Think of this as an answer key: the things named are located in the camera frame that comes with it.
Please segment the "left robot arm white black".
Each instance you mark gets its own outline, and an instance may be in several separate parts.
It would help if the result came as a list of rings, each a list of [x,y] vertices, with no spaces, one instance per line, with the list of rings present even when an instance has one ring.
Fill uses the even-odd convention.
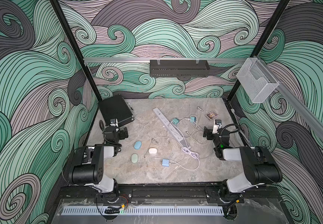
[[[116,157],[121,151],[120,140],[128,138],[125,127],[108,126],[105,143],[83,146],[76,150],[70,166],[68,181],[76,186],[91,187],[98,193],[118,194],[118,183],[104,173],[105,159]]]

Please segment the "light blue usb charger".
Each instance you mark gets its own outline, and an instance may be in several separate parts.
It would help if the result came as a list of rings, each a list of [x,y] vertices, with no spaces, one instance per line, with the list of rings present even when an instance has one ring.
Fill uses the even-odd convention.
[[[163,167],[169,167],[170,160],[169,159],[162,159],[162,166]]]

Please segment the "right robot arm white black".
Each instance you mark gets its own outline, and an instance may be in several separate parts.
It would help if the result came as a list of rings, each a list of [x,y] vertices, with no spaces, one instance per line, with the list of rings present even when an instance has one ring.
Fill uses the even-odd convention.
[[[237,194],[256,186],[280,183],[283,180],[282,171],[266,147],[232,148],[230,146],[230,134],[239,131],[239,129],[229,131],[228,128],[231,126],[230,124],[225,127],[213,129],[204,127],[203,129],[203,137],[213,142],[214,152],[218,159],[242,162],[243,171],[225,181],[226,193]]]

